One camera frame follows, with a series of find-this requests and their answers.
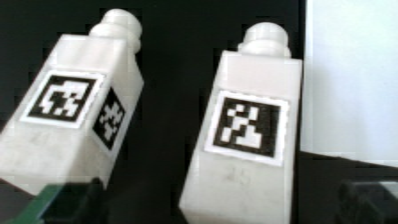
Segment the white rounded knob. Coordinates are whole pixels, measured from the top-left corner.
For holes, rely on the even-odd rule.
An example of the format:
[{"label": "white rounded knob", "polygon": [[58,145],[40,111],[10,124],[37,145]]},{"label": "white rounded knob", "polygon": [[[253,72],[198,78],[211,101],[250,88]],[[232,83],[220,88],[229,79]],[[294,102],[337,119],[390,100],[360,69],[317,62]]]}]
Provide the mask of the white rounded knob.
[{"label": "white rounded knob", "polygon": [[257,23],[246,29],[237,52],[243,54],[289,57],[287,34],[277,24]]},{"label": "white rounded knob", "polygon": [[140,22],[127,11],[111,9],[104,16],[101,23],[90,29],[90,36],[111,37],[126,39],[127,46],[136,53],[140,50]]}]

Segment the black background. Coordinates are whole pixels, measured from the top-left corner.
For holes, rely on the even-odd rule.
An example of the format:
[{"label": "black background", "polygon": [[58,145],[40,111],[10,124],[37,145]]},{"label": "black background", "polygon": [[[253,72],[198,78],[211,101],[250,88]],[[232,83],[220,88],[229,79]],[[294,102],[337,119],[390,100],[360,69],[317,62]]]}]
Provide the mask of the black background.
[{"label": "black background", "polygon": [[[111,8],[140,19],[145,80],[106,191],[110,224],[182,224],[177,200],[221,50],[243,32],[275,22],[303,56],[303,0],[69,0],[0,2],[0,127],[12,115],[62,33],[86,34]],[[332,224],[344,178],[390,179],[396,170],[296,153],[293,223]],[[0,184],[0,221],[30,197]]]}]

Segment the green object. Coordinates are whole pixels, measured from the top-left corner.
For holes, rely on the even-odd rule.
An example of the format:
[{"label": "green object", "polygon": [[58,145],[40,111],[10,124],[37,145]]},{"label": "green object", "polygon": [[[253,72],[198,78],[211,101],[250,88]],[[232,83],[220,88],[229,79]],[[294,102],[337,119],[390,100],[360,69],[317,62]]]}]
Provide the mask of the green object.
[{"label": "green object", "polygon": [[21,214],[14,219],[10,219],[3,224],[44,224],[44,220],[40,219],[40,215],[51,205],[51,202],[58,196],[58,192],[63,186],[49,185],[35,199],[31,200],[26,208],[22,209]]}]

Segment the white block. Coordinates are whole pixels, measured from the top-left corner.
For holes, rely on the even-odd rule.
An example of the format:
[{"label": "white block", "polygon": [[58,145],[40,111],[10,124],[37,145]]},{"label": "white block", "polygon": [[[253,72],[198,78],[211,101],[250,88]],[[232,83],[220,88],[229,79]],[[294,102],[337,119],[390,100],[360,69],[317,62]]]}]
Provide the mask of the white block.
[{"label": "white block", "polygon": [[309,0],[300,150],[398,167],[398,1]]},{"label": "white block", "polygon": [[[131,14],[106,16],[117,35],[131,33]],[[106,35],[62,35],[0,135],[0,177],[30,194],[92,177],[108,182],[143,81],[134,40],[95,27]]]},{"label": "white block", "polygon": [[[264,28],[285,44],[273,24],[246,33]],[[221,53],[179,201],[189,224],[289,223],[301,62],[261,34]]]}]

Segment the fiducial marker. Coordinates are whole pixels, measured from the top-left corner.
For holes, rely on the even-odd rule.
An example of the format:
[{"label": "fiducial marker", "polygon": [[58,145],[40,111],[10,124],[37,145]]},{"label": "fiducial marker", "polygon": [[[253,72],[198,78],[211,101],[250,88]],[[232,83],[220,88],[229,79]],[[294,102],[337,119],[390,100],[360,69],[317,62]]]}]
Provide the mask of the fiducial marker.
[{"label": "fiducial marker", "polygon": [[88,36],[62,35],[0,135],[0,178],[30,194],[108,182],[142,90],[140,23],[106,12]]},{"label": "fiducial marker", "polygon": [[179,207],[189,224],[287,224],[301,61],[255,24],[223,51]]}]

